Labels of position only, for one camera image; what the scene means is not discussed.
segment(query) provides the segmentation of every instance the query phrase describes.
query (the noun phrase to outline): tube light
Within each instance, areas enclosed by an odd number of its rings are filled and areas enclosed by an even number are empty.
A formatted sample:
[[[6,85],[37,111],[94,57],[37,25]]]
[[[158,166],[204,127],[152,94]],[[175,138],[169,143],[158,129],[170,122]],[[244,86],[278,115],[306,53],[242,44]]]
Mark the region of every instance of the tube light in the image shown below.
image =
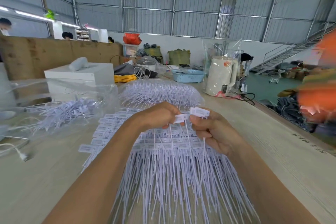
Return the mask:
[[[6,7],[0,6],[0,10],[8,12],[8,9]]]
[[[21,11],[17,11],[17,10],[15,10],[15,12],[17,14],[25,15],[25,16],[32,17],[32,18],[37,18],[37,19],[40,19],[40,20],[43,20],[43,21],[51,21],[51,22],[53,22],[52,19],[44,18],[42,16],[38,16],[38,15],[34,15],[34,14],[29,14],[29,13],[25,13],[25,12],[21,12]]]
[[[98,29],[96,28],[90,28],[90,27],[86,27],[87,29],[91,29],[91,30],[95,30],[95,31],[99,31]]]
[[[62,25],[64,26],[69,26],[69,27],[73,27],[73,28],[81,28],[80,26],[77,26],[77,25],[74,25],[74,24],[69,24],[69,23],[66,23],[66,22],[61,22]]]

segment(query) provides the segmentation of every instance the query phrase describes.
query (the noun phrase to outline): yellow rope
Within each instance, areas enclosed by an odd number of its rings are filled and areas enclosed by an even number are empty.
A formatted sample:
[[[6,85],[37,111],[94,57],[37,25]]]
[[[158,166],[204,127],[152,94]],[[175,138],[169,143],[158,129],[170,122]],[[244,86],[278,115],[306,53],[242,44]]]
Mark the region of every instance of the yellow rope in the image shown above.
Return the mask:
[[[115,75],[114,82],[131,82],[136,80],[137,77],[135,74],[132,75]]]

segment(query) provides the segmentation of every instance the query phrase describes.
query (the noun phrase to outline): staircase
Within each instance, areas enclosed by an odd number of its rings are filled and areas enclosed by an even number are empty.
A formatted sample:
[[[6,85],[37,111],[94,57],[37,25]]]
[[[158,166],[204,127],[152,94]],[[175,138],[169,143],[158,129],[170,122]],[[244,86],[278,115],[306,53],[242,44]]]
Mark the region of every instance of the staircase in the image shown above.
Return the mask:
[[[287,44],[283,44],[267,52],[264,56],[263,62],[260,65],[252,68],[250,71],[255,72],[256,74],[261,74],[263,72],[273,69],[276,65],[281,64],[285,59],[292,57],[297,53],[302,52],[303,50],[310,49],[313,45],[317,44],[326,33],[329,33],[336,28],[336,22],[326,22],[323,24],[323,26],[323,29],[317,31],[302,43],[292,44],[290,46],[287,46]]]

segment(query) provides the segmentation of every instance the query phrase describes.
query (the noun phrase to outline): blue plastic basket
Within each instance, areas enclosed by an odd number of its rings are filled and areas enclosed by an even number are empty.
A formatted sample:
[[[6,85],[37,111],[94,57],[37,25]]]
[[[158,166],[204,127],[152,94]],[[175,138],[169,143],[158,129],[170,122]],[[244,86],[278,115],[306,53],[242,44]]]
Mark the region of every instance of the blue plastic basket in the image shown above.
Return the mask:
[[[171,70],[174,81],[182,83],[199,83],[203,81],[205,73],[200,70],[188,69],[187,74],[176,73],[177,69]]]

